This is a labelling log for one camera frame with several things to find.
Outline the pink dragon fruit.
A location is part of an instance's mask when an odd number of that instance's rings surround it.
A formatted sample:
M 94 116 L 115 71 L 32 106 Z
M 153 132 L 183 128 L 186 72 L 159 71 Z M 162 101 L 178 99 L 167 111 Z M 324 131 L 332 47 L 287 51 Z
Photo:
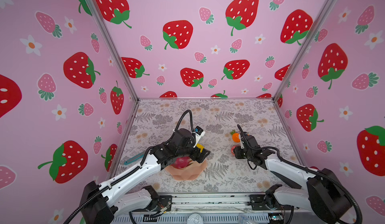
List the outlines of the pink dragon fruit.
M 189 157 L 180 157 L 172 165 L 176 169 L 184 169 L 191 165 L 191 159 Z

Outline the yellow fake fruit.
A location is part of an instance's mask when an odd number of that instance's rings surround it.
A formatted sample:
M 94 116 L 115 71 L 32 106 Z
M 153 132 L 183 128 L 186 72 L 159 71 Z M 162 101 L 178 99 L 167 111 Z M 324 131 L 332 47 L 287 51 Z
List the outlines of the yellow fake fruit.
M 196 147 L 200 150 L 200 153 L 204 150 L 204 147 L 200 144 L 197 144 Z

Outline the orange tangerines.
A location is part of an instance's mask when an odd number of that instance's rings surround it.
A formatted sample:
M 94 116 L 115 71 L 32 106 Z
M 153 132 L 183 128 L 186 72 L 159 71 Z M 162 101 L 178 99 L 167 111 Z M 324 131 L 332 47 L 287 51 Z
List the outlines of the orange tangerines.
M 231 131 L 231 135 L 232 135 L 232 140 L 235 142 L 235 143 L 240 143 L 240 134 L 239 132 L 237 132 L 236 130 L 232 130 Z

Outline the pink scalloped fruit bowl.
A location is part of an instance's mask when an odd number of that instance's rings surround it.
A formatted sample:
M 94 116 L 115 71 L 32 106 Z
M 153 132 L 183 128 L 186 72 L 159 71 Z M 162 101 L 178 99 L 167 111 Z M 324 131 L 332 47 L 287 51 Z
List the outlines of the pink scalloped fruit bowl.
M 165 170 L 177 181 L 196 180 L 206 169 L 207 165 L 208 162 L 206 160 L 202 163 L 193 161 L 191 165 L 184 169 L 177 169 L 170 165 Z

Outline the small red apple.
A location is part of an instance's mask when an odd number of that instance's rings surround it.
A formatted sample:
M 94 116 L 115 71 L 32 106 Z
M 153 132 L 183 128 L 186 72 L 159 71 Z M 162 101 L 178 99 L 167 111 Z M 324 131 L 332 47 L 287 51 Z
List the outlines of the small red apple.
M 231 154 L 232 155 L 234 155 L 235 156 L 235 148 L 236 148 L 237 146 L 233 146 L 232 148 L 231 148 Z

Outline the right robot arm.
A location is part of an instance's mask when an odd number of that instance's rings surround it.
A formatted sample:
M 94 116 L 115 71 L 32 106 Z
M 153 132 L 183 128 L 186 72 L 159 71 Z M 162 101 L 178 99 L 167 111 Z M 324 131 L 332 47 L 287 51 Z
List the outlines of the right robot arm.
M 258 205 L 271 210 L 281 206 L 305 209 L 327 224 L 342 224 L 341 218 L 353 208 L 356 212 L 355 222 L 363 222 L 358 202 L 332 171 L 292 163 L 281 156 L 278 148 L 261 147 L 255 137 L 248 135 L 240 125 L 237 128 L 241 145 L 234 148 L 235 157 L 247 160 L 252 170 L 261 167 L 270 171 L 286 184 L 271 186 Z

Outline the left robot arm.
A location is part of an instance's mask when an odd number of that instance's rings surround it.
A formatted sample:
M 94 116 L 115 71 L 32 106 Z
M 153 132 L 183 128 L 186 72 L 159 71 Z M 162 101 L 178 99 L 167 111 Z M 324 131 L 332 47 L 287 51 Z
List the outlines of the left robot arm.
M 78 213 L 82 213 L 88 224 L 111 223 L 118 212 L 118 201 L 140 182 L 174 164 L 178 158 L 189 157 L 203 163 L 210 154 L 199 144 L 203 135 L 200 127 L 186 130 L 176 126 L 168 140 L 146 149 L 141 162 L 99 185 L 90 182 L 84 189 L 79 207 L 65 223 L 70 223 Z

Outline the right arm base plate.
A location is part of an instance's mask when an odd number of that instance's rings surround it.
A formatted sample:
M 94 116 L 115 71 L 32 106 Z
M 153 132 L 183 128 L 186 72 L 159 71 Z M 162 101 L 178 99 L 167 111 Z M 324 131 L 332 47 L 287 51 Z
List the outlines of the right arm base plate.
M 291 206 L 280 205 L 272 196 L 250 195 L 248 205 L 253 211 L 290 211 Z

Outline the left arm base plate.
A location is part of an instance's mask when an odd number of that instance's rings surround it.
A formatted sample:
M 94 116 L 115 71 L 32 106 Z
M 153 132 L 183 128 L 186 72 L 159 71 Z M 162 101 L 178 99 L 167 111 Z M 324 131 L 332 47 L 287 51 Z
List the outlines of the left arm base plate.
M 168 212 L 171 210 L 172 196 L 159 196 L 153 199 L 149 205 L 144 208 L 145 212 Z

